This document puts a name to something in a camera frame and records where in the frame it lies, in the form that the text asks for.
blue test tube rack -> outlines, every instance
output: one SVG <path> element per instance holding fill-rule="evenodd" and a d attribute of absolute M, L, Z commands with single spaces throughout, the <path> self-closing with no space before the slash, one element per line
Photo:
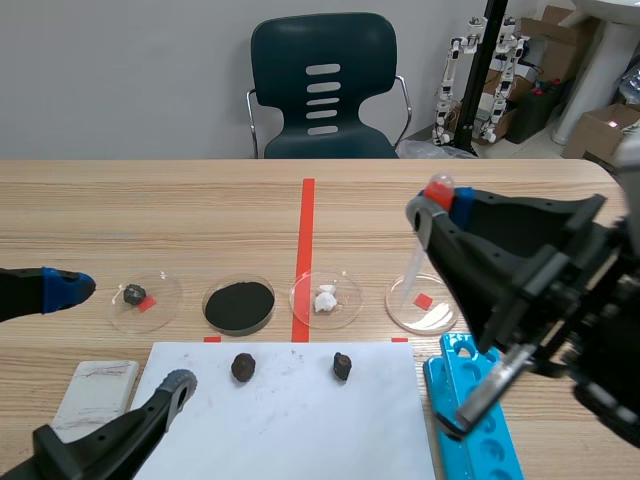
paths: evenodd
<path fill-rule="evenodd" d="M 424 375 L 433 410 L 453 421 L 456 409 L 499 361 L 500 353 L 492 348 L 479 354 L 472 335 L 462 333 L 443 335 L 440 348 L 442 356 L 425 362 Z M 524 479 L 499 404 L 464 441 L 438 431 L 438 443 L 447 480 Z"/>

black pole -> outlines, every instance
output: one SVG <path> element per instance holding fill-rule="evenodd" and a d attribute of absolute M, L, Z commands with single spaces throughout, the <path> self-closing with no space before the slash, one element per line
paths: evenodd
<path fill-rule="evenodd" d="M 500 34 L 502 19 L 507 9 L 508 0 L 488 0 L 484 16 L 487 19 L 482 44 L 478 47 L 478 51 L 473 56 L 471 71 L 469 72 L 469 80 L 467 88 L 462 98 L 462 106 L 460 107 L 460 118 L 456 126 L 456 133 L 453 136 L 453 146 L 465 150 L 469 153 L 476 154 L 471 146 L 471 134 L 473 133 L 473 123 L 480 105 L 480 97 L 484 88 L 485 79 L 491 67 L 493 60 L 493 52 L 496 49 L 496 41 Z"/>

dark green chair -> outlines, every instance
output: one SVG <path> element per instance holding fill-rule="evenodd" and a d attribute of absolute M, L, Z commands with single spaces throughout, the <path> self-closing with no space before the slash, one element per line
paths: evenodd
<path fill-rule="evenodd" d="M 398 158 L 395 146 L 409 128 L 411 105 L 396 75 L 396 34 L 373 13 L 339 13 L 266 21 L 251 38 L 255 88 L 247 93 L 254 155 L 258 140 L 251 95 L 276 107 L 284 128 L 265 158 Z M 407 123 L 395 145 L 360 121 L 360 105 L 400 81 Z"/>

white paper sheet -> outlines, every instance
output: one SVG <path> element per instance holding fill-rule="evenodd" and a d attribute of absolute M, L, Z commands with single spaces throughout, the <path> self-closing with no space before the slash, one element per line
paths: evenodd
<path fill-rule="evenodd" d="M 230 372 L 242 352 L 246 384 Z M 138 480 L 435 479 L 408 343 L 156 343 L 132 408 L 178 368 L 198 387 Z"/>

small black rock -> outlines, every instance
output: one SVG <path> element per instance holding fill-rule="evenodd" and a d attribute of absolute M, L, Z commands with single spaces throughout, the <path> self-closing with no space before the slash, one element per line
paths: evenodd
<path fill-rule="evenodd" d="M 241 353 L 231 364 L 231 373 L 239 382 L 245 383 L 256 371 L 256 361 L 248 353 Z"/>
<path fill-rule="evenodd" d="M 333 373 L 336 374 L 343 382 L 349 378 L 349 372 L 351 371 L 351 359 L 346 355 L 342 355 L 340 352 L 336 353 L 333 357 Z"/>
<path fill-rule="evenodd" d="M 144 288 L 133 283 L 127 285 L 127 288 L 124 289 L 124 293 L 122 294 L 125 303 L 133 305 L 134 307 L 140 305 L 146 296 L 147 292 L 145 292 Z"/>

